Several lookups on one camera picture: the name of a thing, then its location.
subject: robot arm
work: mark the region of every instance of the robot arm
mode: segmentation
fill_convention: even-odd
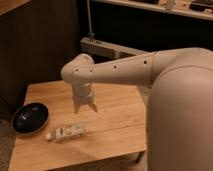
[[[91,83],[149,87],[175,59],[199,55],[200,52],[202,52],[200,48],[166,50],[101,64],[94,64],[89,55],[80,54],[62,68],[61,75],[64,81],[72,86],[76,113],[82,104],[88,104],[97,110]]]
[[[77,105],[93,104],[93,82],[152,86],[148,170],[213,170],[212,51],[159,51],[102,64],[81,54],[64,66],[62,77],[72,85]]]

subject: floor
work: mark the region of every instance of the floor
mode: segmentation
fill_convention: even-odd
[[[144,104],[147,105],[150,90],[139,87]],[[0,120],[0,171],[7,171],[15,141],[15,132],[9,122]],[[55,169],[54,171],[147,171],[146,154],[136,163],[138,153],[101,161]]]

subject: wooden table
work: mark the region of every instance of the wooden table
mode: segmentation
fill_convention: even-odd
[[[145,106],[135,86],[93,84],[98,112],[82,106],[74,113],[71,87],[63,81],[29,85],[25,104],[40,102],[49,109],[47,126],[30,137],[16,137],[10,171],[41,171],[144,151]],[[84,137],[47,142],[55,128],[83,122]]]
[[[0,0],[0,15],[5,14],[15,8],[24,5],[30,0]]]

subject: small bottle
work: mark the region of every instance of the small bottle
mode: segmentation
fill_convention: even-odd
[[[55,140],[61,142],[68,138],[76,138],[86,133],[85,127],[80,123],[73,123],[71,125],[58,127],[54,132],[46,134],[46,140]]]

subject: dark wall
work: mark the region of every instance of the dark wall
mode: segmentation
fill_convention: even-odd
[[[0,118],[23,102],[28,84],[60,79],[78,53],[75,0],[32,0],[0,16]]]
[[[81,35],[88,32],[85,2],[78,2]],[[146,51],[204,47],[213,50],[213,21],[92,3],[95,38]]]

